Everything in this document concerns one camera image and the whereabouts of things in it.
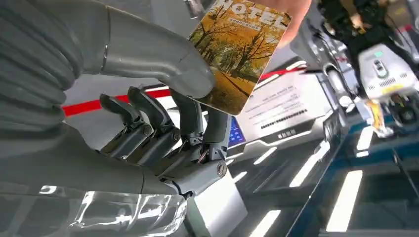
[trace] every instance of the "card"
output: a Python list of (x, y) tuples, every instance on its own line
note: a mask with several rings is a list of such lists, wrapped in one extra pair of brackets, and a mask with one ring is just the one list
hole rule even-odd
[(290, 21), (248, 0), (217, 0), (189, 37), (216, 78), (214, 89), (197, 101), (239, 114)]

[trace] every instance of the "red stripe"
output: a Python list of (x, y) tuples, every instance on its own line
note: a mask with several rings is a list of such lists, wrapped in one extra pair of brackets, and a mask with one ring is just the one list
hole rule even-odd
[(406, 25), (404, 27), (399, 28), (400, 32), (411, 31), (412, 29), (413, 29), (412, 25)]
[[(292, 69), (292, 70), (289, 70), (289, 71), (280, 70), (280, 71), (266, 73), (266, 74), (263, 74), (260, 77), (260, 81), (263, 81), (263, 80), (271, 77), (274, 74), (284, 75), (286, 73), (302, 71), (302, 70), (304, 70), (304, 68), (295, 68), (295, 69)], [(154, 91), (147, 91), (147, 94), (153, 96), (154, 98), (160, 98), (160, 97), (170, 96), (170, 91), (168, 89), (154, 90)], [(117, 95), (115, 97), (117, 99), (120, 99), (120, 100), (125, 101), (127, 103), (129, 102), (127, 95)], [(74, 116), (74, 115), (79, 115), (79, 114), (83, 114), (83, 113), (88, 113), (88, 112), (92, 112), (92, 111), (95, 111), (95, 110), (100, 110), (101, 108), (102, 108), (102, 106), (100, 105), (99, 100), (92, 100), (92, 101), (82, 102), (82, 103), (79, 103), (79, 104), (63, 106), (64, 113), (67, 117)]]
[[(160, 98), (160, 97), (170, 96), (170, 91), (168, 89), (154, 90), (154, 91), (147, 91), (147, 94), (155, 98)], [(127, 95), (118, 95), (115, 97), (122, 101), (128, 102)], [(83, 114), (83, 113), (87, 113), (87, 112), (91, 112), (95, 110), (100, 110), (101, 108), (102, 106), (100, 105), (99, 100), (92, 100), (92, 101), (86, 101), (79, 104), (63, 106), (64, 113), (67, 117), (73, 116), (73, 115), (79, 115), (79, 114)]]
[(279, 70), (279, 71), (274, 71), (274, 72), (270, 72), (270, 73), (265, 73), (265, 74), (263, 74), (260, 77), (260, 81), (259, 82), (261, 82), (261, 81), (263, 81), (265, 79), (268, 79), (268, 78), (270, 78), (271, 76), (273, 76), (275, 74), (278, 74), (278, 75), (282, 76), (282, 75), (285, 75), (287, 73), (304, 71), (304, 70), (305, 70), (305, 68), (294, 68), (294, 69), (291, 69), (291, 70)]

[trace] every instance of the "metal screw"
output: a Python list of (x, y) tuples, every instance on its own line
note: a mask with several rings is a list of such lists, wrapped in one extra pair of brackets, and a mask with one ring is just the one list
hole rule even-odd
[(225, 165), (225, 163), (223, 162), (218, 163), (217, 175), (222, 178), (225, 176), (226, 173), (227, 173), (227, 166)]
[(146, 135), (146, 136), (150, 135), (151, 131), (152, 131), (152, 129), (151, 129), (150, 125), (144, 125), (144, 128), (143, 128), (143, 134), (144, 135)]
[(175, 133), (175, 134), (173, 134), (173, 139), (174, 139), (175, 141), (179, 140), (179, 139), (180, 139), (180, 134), (179, 134), (179, 133)]

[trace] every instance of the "transparent plastic cover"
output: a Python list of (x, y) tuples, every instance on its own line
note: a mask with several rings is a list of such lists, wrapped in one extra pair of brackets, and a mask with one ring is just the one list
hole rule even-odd
[(179, 195), (80, 191), (45, 185), (37, 192), (0, 182), (0, 236), (160, 237), (186, 215)]

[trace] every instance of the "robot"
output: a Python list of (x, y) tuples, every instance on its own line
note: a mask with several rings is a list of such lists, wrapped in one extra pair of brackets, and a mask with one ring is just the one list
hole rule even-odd
[(384, 123), (383, 112), (390, 113), (397, 127), (413, 129), (418, 125), (418, 67), (395, 41), (394, 30), (386, 23), (386, 4), (375, 0), (355, 0), (362, 26), (354, 26), (347, 10), (338, 0), (322, 0), (318, 9), (324, 17), (323, 32), (347, 46), (358, 88), (348, 91), (370, 107), (379, 137), (393, 134)]
[[(201, 107), (190, 98), (206, 96), (215, 79), (193, 45), (91, 0), (2, 0), (0, 26), (0, 233), (167, 236), (187, 229), (194, 208), (186, 204), (227, 173), (231, 122), (208, 108), (203, 131)], [(157, 100), (132, 87), (129, 104), (100, 97), (125, 127), (92, 150), (61, 110), (64, 90), (81, 74), (159, 79), (172, 89), (180, 129)], [(193, 221), (206, 230), (199, 215)]]

